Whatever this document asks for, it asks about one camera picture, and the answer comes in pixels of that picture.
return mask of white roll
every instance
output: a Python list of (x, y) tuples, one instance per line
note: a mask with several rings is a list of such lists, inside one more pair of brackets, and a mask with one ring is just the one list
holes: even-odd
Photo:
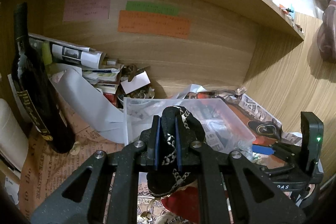
[(19, 171), (22, 170), (28, 139), (4, 99), (0, 99), (0, 151)]

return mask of orange sticky note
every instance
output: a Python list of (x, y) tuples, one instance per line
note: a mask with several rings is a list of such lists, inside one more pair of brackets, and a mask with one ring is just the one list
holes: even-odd
[(184, 17), (121, 10), (118, 32), (151, 33), (187, 39), (190, 20)]

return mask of clear plastic container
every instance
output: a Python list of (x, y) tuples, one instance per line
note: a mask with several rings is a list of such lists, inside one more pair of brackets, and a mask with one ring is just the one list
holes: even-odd
[(184, 106), (198, 119), (207, 143), (216, 151), (239, 150), (252, 159), (255, 136), (221, 99), (132, 99), (124, 98), (125, 145), (137, 140), (152, 126), (154, 115), (162, 115), (168, 106)]

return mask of green sticky note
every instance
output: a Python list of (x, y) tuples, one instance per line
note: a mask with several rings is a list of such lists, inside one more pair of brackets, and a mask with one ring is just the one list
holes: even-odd
[(45, 66), (53, 62), (53, 57), (51, 56), (49, 41), (42, 43), (42, 60)]
[(164, 14), (170, 16), (177, 16), (179, 9), (172, 5), (158, 4), (146, 1), (127, 1), (127, 11), (150, 12), (157, 14)]

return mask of pink sticky note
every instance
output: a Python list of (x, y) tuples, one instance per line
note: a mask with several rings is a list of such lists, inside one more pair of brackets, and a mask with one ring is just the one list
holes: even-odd
[(65, 0), (63, 21), (107, 20), (111, 0)]

